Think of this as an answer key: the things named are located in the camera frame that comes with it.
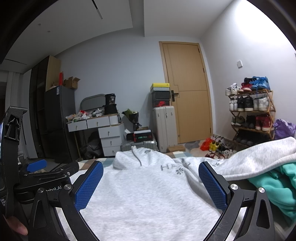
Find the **person's left hand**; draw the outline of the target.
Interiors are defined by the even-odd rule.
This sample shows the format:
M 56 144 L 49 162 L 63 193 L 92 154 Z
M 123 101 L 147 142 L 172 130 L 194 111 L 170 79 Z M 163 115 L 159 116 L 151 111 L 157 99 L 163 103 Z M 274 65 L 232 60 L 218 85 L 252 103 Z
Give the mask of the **person's left hand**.
M 27 228 L 14 216 L 5 218 L 3 215 L 4 221 L 1 224 L 1 232 L 7 233 L 14 231 L 20 235 L 26 236 L 28 234 Z

